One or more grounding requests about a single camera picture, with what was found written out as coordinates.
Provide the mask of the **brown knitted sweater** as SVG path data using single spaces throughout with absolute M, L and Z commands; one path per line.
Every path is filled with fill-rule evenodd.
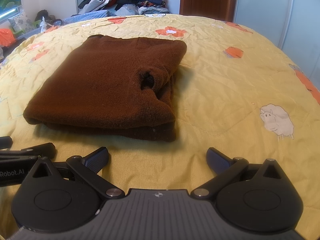
M 31 125 L 75 133 L 172 142 L 180 40 L 92 35 L 73 50 L 29 101 Z

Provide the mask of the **yellow floral bed quilt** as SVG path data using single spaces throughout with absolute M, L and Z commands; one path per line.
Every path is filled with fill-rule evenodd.
M 174 142 L 68 134 L 25 121 L 32 96 L 94 34 L 187 44 L 174 87 Z M 1 64 L 1 135 L 12 138 L 15 150 L 52 142 L 58 161 L 105 146 L 111 159 L 100 175 L 124 191 L 200 186 L 213 177 L 210 147 L 251 163 L 273 158 L 303 200 L 298 232 L 317 239 L 319 103 L 296 69 L 264 36 L 210 18 L 135 15 L 73 23 L 30 37 Z

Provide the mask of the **orange cloth bundle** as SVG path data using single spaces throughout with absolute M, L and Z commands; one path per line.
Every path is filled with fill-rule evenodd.
M 0 29 L 0 45 L 8 47 L 15 42 L 15 37 L 10 29 Z

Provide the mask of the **floral patterned pillow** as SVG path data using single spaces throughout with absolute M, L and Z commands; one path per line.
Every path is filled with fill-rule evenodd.
M 8 19 L 13 33 L 28 33 L 36 29 L 34 23 L 27 16 L 26 12 L 22 10 L 17 15 Z

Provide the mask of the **dark green bag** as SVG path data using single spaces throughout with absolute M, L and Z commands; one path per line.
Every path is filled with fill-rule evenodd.
M 35 17 L 35 22 L 42 21 L 43 19 L 49 24 L 53 24 L 53 22 L 56 20 L 55 16 L 49 15 L 47 10 L 39 11 Z

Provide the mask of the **blue quilted blanket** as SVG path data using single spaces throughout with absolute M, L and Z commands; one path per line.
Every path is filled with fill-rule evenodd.
M 64 20 L 62 20 L 61 26 L 68 25 L 71 23 L 86 21 L 86 20 L 93 20 L 95 18 L 105 18 L 105 17 L 112 17 L 112 16 L 116 16 L 116 14 L 109 10 L 92 11 L 92 12 L 87 12 L 85 14 L 77 14 L 77 15 L 73 15 L 71 17 L 65 18 Z

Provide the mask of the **white wardrobe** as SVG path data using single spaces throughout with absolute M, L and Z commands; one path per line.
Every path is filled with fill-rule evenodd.
M 268 38 L 319 87 L 319 0 L 236 0 L 234 22 Z

